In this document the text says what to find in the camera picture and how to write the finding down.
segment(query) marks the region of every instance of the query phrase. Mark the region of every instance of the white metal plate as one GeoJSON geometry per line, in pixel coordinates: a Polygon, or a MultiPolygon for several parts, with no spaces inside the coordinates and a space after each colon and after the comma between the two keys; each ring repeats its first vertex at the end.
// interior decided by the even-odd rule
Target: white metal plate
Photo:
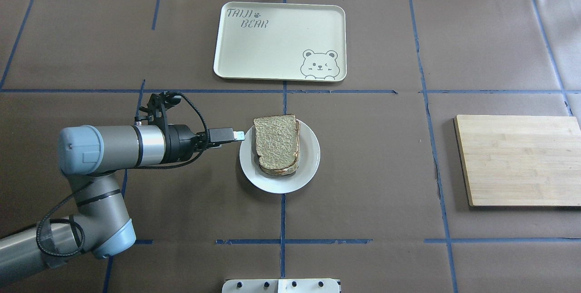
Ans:
{"type": "Polygon", "coordinates": [[[222,293],[340,293],[341,285],[331,278],[281,279],[281,280],[228,280],[222,293]]]}
{"type": "Polygon", "coordinates": [[[340,82],[347,75],[345,11],[336,5],[226,3],[214,72],[222,78],[340,82]]]}
{"type": "Polygon", "coordinates": [[[254,126],[246,133],[246,139],[240,144],[240,166],[244,175],[259,189],[277,194],[293,192],[307,185],[317,173],[321,160],[319,141],[310,127],[302,121],[299,123],[299,168],[286,176],[268,175],[260,169],[254,126]]]}

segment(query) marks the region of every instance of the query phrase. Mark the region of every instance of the brown table surface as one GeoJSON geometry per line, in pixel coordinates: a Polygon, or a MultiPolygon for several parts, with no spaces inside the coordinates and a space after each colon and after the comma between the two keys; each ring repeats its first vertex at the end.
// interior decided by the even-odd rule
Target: brown table surface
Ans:
{"type": "MultiPolygon", "coordinates": [[[[337,84],[214,75],[229,1],[283,0],[0,0],[2,236],[70,193],[59,131],[132,124],[143,79],[144,99],[181,90],[210,127],[286,110],[321,145],[313,180],[285,195],[249,183],[239,144],[129,170],[138,244],[0,291],[217,293],[281,276],[340,278],[343,292],[579,290],[580,210],[470,208],[452,119],[581,115],[581,0],[286,0],[345,10],[337,84]]],[[[200,128],[186,105],[169,116],[200,128]]]]}

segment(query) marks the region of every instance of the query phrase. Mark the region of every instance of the light blue joint cap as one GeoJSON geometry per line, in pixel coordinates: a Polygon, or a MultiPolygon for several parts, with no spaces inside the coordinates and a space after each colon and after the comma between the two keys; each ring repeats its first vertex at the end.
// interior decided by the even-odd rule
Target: light blue joint cap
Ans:
{"type": "Polygon", "coordinates": [[[93,250],[95,258],[108,258],[127,250],[135,243],[135,231],[131,219],[100,247],[93,250]]]}
{"type": "Polygon", "coordinates": [[[93,173],[103,160],[103,136],[91,125],[60,131],[59,167],[65,175],[93,173]]]}

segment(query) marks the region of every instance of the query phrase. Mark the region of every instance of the robotic arm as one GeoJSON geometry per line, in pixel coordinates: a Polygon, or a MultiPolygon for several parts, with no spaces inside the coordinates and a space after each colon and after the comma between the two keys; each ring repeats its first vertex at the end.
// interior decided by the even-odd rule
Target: robotic arm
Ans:
{"type": "Polygon", "coordinates": [[[147,116],[135,117],[133,126],[84,125],[60,132],[59,166],[73,193],[35,227],[0,239],[0,287],[79,254],[108,258],[131,247],[135,232],[114,177],[118,169],[173,169],[194,162],[206,149],[244,140],[244,132],[232,128],[208,129],[195,105],[179,92],[152,94],[147,107],[139,109],[147,116]],[[199,115],[203,132],[167,122],[166,111],[182,98],[199,115]],[[50,219],[71,198],[79,213],[50,219]]]}

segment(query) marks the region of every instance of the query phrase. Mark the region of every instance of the white round plate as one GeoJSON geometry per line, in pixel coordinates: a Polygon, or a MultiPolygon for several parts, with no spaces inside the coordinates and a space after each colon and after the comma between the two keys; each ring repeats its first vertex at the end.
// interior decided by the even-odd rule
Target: white round plate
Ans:
{"type": "Polygon", "coordinates": [[[299,168],[286,176],[268,175],[260,169],[254,126],[246,132],[246,139],[240,144],[240,166],[244,175],[259,189],[278,194],[293,192],[307,185],[317,173],[321,160],[319,141],[313,130],[302,121],[299,123],[299,168]]]}

